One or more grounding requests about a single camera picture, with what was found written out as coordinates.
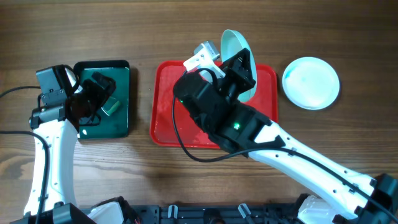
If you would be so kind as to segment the green yellow scrub sponge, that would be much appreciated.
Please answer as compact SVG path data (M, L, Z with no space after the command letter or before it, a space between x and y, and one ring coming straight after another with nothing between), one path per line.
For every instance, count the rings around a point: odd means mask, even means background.
M118 99L110 96L105 104L101 107L101 110L107 116L111 116L120 106L121 102Z

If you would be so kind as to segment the light blue plate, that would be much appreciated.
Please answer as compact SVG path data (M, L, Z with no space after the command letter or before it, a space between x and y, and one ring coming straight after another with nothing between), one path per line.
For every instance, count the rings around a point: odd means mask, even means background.
M250 52L250 66L253 79L257 82L257 70L254 61L254 56L252 50L244 38L244 36L236 31L227 29L223 32L221 36L221 61L225 62L227 59L236 55L242 49L248 49Z

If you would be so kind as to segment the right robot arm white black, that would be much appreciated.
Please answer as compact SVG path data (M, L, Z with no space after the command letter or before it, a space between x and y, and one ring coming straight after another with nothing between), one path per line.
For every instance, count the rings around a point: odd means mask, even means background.
M297 141L276 122L239 101L252 89L251 53L242 49L221 65L206 49L184 62L174 99L187 109L226 158L242 155L272 166L312 191L299 205L302 223L397 221L397 181L349 170Z

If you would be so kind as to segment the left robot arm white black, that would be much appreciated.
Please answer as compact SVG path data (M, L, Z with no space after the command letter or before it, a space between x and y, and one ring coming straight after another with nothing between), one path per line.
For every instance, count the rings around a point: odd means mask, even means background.
M29 120L35 140L32 188L19 223L93 223L76 205L73 156L79 128L114 93L116 81L99 72L81 82L67 68L36 73L43 103Z

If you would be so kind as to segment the white plate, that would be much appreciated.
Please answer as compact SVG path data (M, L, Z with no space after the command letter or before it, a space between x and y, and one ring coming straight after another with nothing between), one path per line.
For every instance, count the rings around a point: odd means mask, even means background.
M316 57L301 57L289 63L282 75L286 97L306 110L331 106L340 93L340 79L335 69Z

